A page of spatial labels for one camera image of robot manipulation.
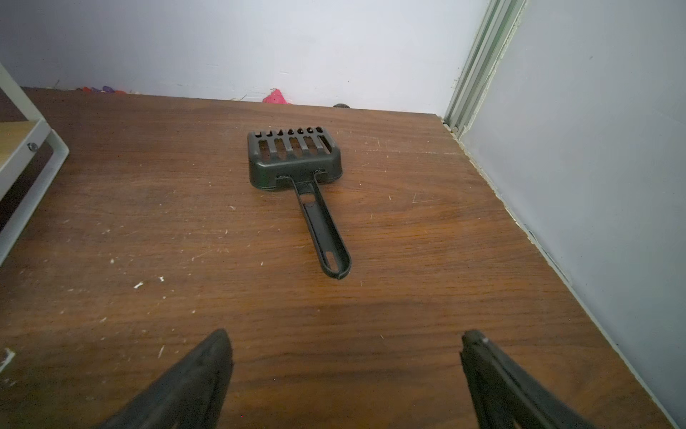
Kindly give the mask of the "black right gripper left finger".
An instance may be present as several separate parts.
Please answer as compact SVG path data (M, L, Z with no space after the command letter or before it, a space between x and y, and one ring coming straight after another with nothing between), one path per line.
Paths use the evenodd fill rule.
M101 428L216 428L232 377L232 344L218 329Z

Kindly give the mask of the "white frame wooden shelf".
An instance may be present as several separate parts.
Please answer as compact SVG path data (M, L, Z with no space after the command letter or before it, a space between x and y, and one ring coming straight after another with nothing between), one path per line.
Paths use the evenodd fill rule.
M70 150L5 68L1 69L1 89L24 116L22 121L1 123L1 196L5 197L18 182L42 147L49 146L52 150L50 159L1 229L1 259L5 260Z

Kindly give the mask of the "black slotted plastic scoop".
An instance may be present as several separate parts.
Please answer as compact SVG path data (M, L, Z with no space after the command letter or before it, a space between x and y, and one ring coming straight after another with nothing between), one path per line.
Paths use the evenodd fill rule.
M262 191L293 189L323 273L341 280L352 258L319 186L343 175L339 146L323 127L250 132L249 180Z

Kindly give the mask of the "pink object at wall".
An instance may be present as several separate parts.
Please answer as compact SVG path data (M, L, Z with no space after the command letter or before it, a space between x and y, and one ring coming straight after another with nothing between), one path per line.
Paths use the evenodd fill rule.
M289 105L289 101L283 96L279 89L273 89L272 92L262 100L266 104L275 105Z

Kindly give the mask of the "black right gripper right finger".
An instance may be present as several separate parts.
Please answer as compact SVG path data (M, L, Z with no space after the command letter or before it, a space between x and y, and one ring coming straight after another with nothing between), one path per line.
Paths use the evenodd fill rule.
M462 336L464 374L480 428L591 428L482 332Z

